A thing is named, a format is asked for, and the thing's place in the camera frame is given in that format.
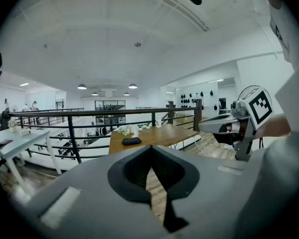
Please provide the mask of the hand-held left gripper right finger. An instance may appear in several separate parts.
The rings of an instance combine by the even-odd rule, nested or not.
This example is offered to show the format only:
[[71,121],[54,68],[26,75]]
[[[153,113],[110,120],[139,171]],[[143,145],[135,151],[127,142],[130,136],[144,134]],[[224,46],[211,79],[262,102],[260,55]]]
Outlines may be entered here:
[[152,167],[167,192],[164,239],[250,239],[244,212],[261,169],[262,156],[248,162],[152,148]]

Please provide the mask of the person's right forearm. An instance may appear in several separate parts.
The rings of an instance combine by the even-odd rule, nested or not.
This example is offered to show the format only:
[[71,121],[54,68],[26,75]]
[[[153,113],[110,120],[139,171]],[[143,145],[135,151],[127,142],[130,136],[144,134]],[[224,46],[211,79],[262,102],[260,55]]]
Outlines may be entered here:
[[257,130],[256,138],[280,137],[290,132],[291,128],[285,115],[274,115]]

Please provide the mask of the black metal railing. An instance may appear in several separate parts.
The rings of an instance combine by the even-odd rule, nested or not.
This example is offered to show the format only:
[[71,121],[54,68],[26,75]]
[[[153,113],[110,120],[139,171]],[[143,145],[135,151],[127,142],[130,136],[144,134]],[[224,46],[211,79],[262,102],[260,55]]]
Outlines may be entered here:
[[[122,125],[142,124],[143,128],[146,123],[150,122],[151,127],[155,126],[155,120],[161,119],[162,125],[173,124],[179,127],[185,126],[185,123],[174,124],[177,119],[174,116],[177,112],[192,111],[190,116],[192,119],[189,124],[192,126],[188,128],[198,132],[199,117],[201,115],[201,108],[198,106],[192,108],[152,108],[152,109],[134,109],[134,110],[96,110],[83,111],[80,109],[61,109],[61,110],[43,110],[30,112],[9,112],[9,116],[14,118],[17,125],[21,128],[43,130],[45,128],[55,129],[56,136],[51,135],[51,139],[67,140],[70,146],[62,146],[61,149],[72,152],[72,159],[81,163],[82,159],[97,158],[97,155],[83,155],[81,150],[91,149],[109,149],[109,143],[101,143],[100,139],[109,138],[110,135],[102,135],[95,133],[94,135],[78,136],[75,134],[75,129],[98,129],[109,128],[110,131],[119,129]],[[39,117],[40,124],[37,125],[35,118]],[[77,144],[78,140],[89,141],[95,140],[99,142],[94,146],[90,144],[87,147]]]

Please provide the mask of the person's grey shirt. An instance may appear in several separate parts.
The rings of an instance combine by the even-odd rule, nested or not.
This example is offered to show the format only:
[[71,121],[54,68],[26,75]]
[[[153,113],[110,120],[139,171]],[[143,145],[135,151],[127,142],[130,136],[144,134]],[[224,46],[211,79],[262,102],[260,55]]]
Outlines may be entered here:
[[277,37],[284,59],[293,69],[299,69],[299,22],[283,0],[267,0],[270,12],[270,27]]

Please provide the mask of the black glasses case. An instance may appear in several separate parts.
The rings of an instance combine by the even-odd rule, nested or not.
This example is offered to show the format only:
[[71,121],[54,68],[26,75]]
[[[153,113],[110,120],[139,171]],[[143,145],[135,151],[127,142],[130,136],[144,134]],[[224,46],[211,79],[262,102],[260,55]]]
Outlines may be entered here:
[[142,140],[139,137],[133,137],[133,138],[124,138],[122,140],[123,146],[130,146],[130,145],[136,145],[140,144]]

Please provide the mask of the group of black hanging caps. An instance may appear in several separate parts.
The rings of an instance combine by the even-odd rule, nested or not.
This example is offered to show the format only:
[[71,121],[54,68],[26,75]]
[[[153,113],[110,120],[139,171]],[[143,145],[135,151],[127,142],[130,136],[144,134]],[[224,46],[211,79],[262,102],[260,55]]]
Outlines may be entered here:
[[195,107],[198,100],[202,101],[201,109],[203,112],[219,111],[221,103],[218,99],[218,91],[214,89],[207,90],[186,90],[176,95],[176,105],[178,108],[192,108]]

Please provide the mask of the brown wooden table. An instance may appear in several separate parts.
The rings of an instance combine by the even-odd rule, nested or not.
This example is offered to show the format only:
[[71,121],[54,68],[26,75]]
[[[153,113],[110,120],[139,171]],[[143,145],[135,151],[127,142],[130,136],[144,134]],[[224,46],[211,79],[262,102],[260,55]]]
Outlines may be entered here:
[[139,147],[142,145],[161,145],[171,146],[179,142],[190,139],[199,132],[179,127],[173,124],[162,125],[161,128],[151,127],[150,129],[143,129],[139,132],[138,138],[140,143],[134,145],[123,145],[122,141],[125,138],[132,138],[134,135],[130,134],[124,136],[117,131],[111,133],[109,154],[114,154],[129,148]]

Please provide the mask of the white desk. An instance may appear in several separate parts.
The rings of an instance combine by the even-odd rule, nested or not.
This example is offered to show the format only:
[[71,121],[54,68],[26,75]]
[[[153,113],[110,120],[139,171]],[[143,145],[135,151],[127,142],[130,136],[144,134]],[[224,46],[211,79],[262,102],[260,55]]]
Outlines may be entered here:
[[30,148],[31,146],[35,144],[39,144],[42,141],[46,141],[47,143],[47,149],[48,149],[48,155],[50,156],[54,168],[56,169],[57,173],[60,175],[62,174],[60,166],[57,163],[51,141],[49,138],[50,131],[48,130],[30,130],[30,134],[21,136],[19,131],[21,129],[17,128],[16,132],[11,133],[9,129],[0,131],[0,142],[10,139],[12,140],[11,143],[0,146],[0,157],[3,158],[6,161],[6,164],[8,165],[11,173],[21,186],[21,188],[24,190],[24,192],[29,195],[33,196],[34,192],[31,190],[23,180],[22,176],[18,172],[16,165],[13,161],[13,158],[17,155],[20,155],[23,151]]

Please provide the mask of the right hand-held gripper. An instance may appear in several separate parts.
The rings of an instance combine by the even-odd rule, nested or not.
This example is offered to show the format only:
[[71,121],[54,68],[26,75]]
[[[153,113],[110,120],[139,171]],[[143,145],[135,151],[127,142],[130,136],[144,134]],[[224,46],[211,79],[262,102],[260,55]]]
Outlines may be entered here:
[[212,133],[218,143],[232,145],[238,161],[248,161],[258,129],[273,115],[269,93],[258,85],[246,87],[234,101],[231,113],[201,121],[198,128]]

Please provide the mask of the pastel flower bouquet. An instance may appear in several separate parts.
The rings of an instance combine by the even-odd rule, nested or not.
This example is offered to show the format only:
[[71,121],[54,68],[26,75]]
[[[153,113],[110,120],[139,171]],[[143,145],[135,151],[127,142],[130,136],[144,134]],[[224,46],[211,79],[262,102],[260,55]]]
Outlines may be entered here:
[[138,137],[139,127],[136,124],[122,125],[119,127],[118,132],[124,136]]

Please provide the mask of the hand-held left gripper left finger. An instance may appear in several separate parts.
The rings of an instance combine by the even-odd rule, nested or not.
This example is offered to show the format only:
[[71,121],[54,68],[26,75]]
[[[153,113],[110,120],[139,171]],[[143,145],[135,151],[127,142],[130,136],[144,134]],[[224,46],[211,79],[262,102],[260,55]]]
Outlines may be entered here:
[[147,176],[164,146],[141,146],[83,162],[27,203],[54,239],[167,239],[151,211]]

